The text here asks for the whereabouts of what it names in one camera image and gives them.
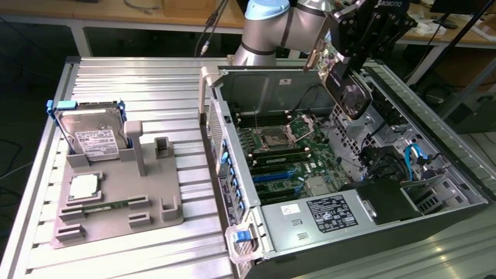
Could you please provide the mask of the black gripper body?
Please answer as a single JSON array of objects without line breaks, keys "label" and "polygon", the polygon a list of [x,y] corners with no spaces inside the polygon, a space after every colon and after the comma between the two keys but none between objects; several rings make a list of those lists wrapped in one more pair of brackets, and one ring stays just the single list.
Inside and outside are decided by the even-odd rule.
[{"label": "black gripper body", "polygon": [[370,18],[373,13],[381,15],[393,15],[396,18],[405,17],[409,9],[408,0],[377,0],[377,1],[354,1],[349,6],[350,14],[358,19]]}]

